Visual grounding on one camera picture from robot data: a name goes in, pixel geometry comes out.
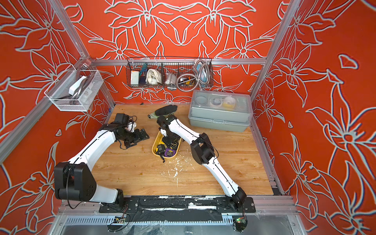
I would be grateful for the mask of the yellow oval storage tray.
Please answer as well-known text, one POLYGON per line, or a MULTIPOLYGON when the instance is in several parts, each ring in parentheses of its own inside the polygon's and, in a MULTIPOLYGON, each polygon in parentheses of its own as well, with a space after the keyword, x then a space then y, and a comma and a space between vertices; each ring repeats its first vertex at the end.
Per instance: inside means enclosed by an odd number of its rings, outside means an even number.
POLYGON ((153 143, 152 153, 163 161, 173 159, 177 156, 181 142, 182 138, 176 134, 172 137, 167 137, 159 132, 153 143))

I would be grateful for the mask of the purple tape measure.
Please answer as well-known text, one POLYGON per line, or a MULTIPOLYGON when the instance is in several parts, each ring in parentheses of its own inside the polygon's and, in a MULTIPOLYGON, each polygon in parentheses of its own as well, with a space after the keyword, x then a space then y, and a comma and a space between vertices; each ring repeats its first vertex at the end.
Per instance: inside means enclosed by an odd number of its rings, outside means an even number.
POLYGON ((167 158, 172 158, 176 155, 176 150, 167 148, 164 152, 164 156, 167 158))

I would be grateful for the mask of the black round tape measure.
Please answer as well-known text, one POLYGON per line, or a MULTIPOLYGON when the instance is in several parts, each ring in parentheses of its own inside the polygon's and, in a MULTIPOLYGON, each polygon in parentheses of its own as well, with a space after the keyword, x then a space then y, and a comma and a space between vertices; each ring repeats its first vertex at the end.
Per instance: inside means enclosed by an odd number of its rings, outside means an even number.
POLYGON ((157 154, 157 155, 162 155, 162 156, 163 156, 165 150, 166 150, 165 145, 160 144, 160 145, 158 145, 158 146, 156 147, 156 154, 157 154))

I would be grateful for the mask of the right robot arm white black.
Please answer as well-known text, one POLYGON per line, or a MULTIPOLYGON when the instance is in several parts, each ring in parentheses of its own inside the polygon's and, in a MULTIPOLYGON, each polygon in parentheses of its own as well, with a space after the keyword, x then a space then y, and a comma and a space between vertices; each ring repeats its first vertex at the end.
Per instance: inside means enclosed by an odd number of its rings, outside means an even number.
POLYGON ((187 142, 191 147, 194 160, 203 165, 217 180, 229 199, 229 206, 233 210, 242 209, 247 195, 245 191, 227 174, 218 161, 218 151, 212 145, 207 134, 199 134, 185 126, 175 115, 160 116, 157 123, 163 134, 175 134, 187 142))

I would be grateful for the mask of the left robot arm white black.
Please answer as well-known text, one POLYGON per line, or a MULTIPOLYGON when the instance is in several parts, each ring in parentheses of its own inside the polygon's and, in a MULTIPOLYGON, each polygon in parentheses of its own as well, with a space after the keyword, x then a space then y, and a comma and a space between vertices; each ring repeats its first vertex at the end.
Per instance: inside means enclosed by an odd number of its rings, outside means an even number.
POLYGON ((112 144, 118 142, 122 150, 136 146, 149 139, 144 129, 137 128, 137 117, 118 113, 115 120, 104 124, 92 140, 67 162, 54 168, 55 197, 66 202, 98 202, 123 207, 123 192, 120 189, 100 186, 92 170, 112 144))

